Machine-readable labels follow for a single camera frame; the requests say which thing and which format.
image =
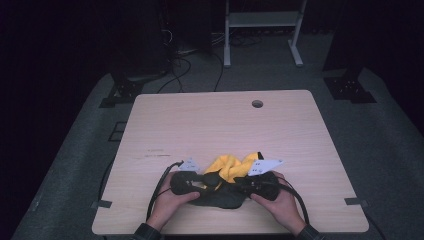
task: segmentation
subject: black cable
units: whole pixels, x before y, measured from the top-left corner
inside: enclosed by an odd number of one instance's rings
[[[168,176],[169,172],[171,171],[171,169],[174,166],[181,166],[181,164],[183,164],[183,163],[184,163],[184,161],[173,163],[171,166],[167,167],[165,169],[165,171],[163,172],[162,177],[159,179],[158,185],[156,185],[155,191],[153,192],[152,198],[150,199],[149,207],[147,208],[146,221],[150,218],[150,215],[152,214],[152,208],[153,208],[153,204],[156,201],[156,198],[160,194],[165,192],[164,191],[164,192],[159,193],[159,190],[162,187],[163,181],[165,180],[166,176]]]
[[[384,235],[383,231],[381,231],[381,229],[377,226],[377,223],[375,223],[375,221],[364,211],[365,217],[368,219],[368,221],[371,222],[371,224],[375,227],[375,229],[377,229],[378,233],[380,234],[380,237],[383,240],[386,240],[386,236]]]
[[[180,81],[179,78],[182,77],[182,76],[184,76],[184,75],[186,75],[190,71],[190,69],[191,69],[191,63],[188,60],[184,59],[184,58],[180,58],[180,60],[183,60],[183,61],[185,61],[188,64],[187,70],[184,73],[182,73],[181,75],[176,76],[175,78],[173,78],[173,79],[169,80],[168,82],[166,82],[165,84],[163,84],[162,87],[160,87],[159,90],[156,93],[160,93],[160,91],[162,91],[162,89],[165,88],[166,85],[168,85],[169,83],[171,83],[171,82],[173,82],[173,81],[175,81],[177,79],[178,79],[178,81]]]
[[[282,185],[282,184],[277,184],[277,183],[273,183],[273,182],[267,182],[267,181],[262,181],[261,183],[262,184],[265,184],[265,185],[276,186],[279,189],[284,190],[284,191],[287,191],[290,194],[292,194],[297,199],[297,201],[300,204],[300,207],[302,208],[302,213],[303,213],[303,217],[305,218],[305,223],[306,224],[309,224],[309,216],[308,216],[308,211],[306,210],[305,203],[303,202],[303,199],[299,195],[299,193],[297,193],[296,190],[294,190],[294,188],[291,188],[289,186]]]
[[[106,167],[106,170],[103,173],[102,180],[100,181],[99,193],[98,193],[98,196],[97,196],[98,201],[102,200],[102,193],[103,193],[102,189],[103,189],[103,186],[104,186],[104,182],[106,180],[106,175],[110,171],[110,168],[112,167],[112,164],[115,161],[115,157],[116,157],[116,155],[112,158],[112,161],[110,161],[110,163]]]
[[[216,92],[216,89],[218,88],[218,84],[221,81],[222,74],[224,73],[224,63],[222,62],[222,59],[216,53],[213,53],[213,55],[215,55],[218,58],[219,63],[221,64],[221,72],[219,74],[218,80],[216,81],[215,88],[213,89],[213,91]]]
[[[177,79],[177,81],[178,81],[178,84],[180,85],[180,90],[178,91],[178,92],[184,92],[184,90],[183,90],[183,84],[181,83],[181,80],[180,80],[180,77],[179,76],[177,76],[177,74],[175,74],[175,70],[174,70],[174,68],[172,68],[171,69],[171,71],[172,71],[172,75],[174,75],[174,77]]]

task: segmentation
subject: black object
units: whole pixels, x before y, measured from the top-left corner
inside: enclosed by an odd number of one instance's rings
[[[341,77],[324,78],[334,100],[350,100],[352,103],[376,103],[370,92],[358,81],[360,71],[347,69]]]
[[[272,172],[256,176],[238,177],[234,178],[234,181],[236,182],[236,189],[247,197],[255,193],[265,199],[274,201],[280,193],[278,179]]]
[[[195,184],[201,183],[205,188]],[[196,206],[219,207],[223,209],[239,208],[246,195],[236,189],[235,184],[226,182],[219,176],[219,172],[198,175],[196,172],[181,171],[172,176],[171,191],[176,195],[199,192],[200,197],[190,201]]]
[[[195,186],[193,182],[202,182],[207,188]],[[205,197],[208,193],[214,191],[221,182],[222,179],[217,173],[198,175],[192,171],[181,171],[172,176],[171,191],[176,195],[199,192],[201,197]]]
[[[171,69],[162,32],[163,6],[155,0],[95,0],[92,7],[107,39],[104,61],[114,81],[100,107],[133,103],[145,83]]]
[[[166,20],[174,39],[212,53],[212,7],[224,6],[222,3],[212,5],[211,0],[166,1]]]

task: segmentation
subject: dark background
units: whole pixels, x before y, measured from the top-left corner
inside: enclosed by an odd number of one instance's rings
[[[13,234],[102,76],[167,71],[172,54],[163,48],[160,27],[179,26],[176,37],[190,41],[198,36],[193,43],[205,48],[208,34],[202,31],[223,30],[223,0],[171,2],[2,1],[2,237]],[[259,11],[295,6],[284,2],[249,0],[246,6]],[[232,1],[234,9],[243,5]],[[175,18],[182,6],[197,6],[192,16],[203,16],[203,30],[194,36],[181,27],[187,19]],[[335,32],[323,70],[350,64],[370,68],[424,132],[423,10],[423,3],[414,0],[309,0],[302,32]]]

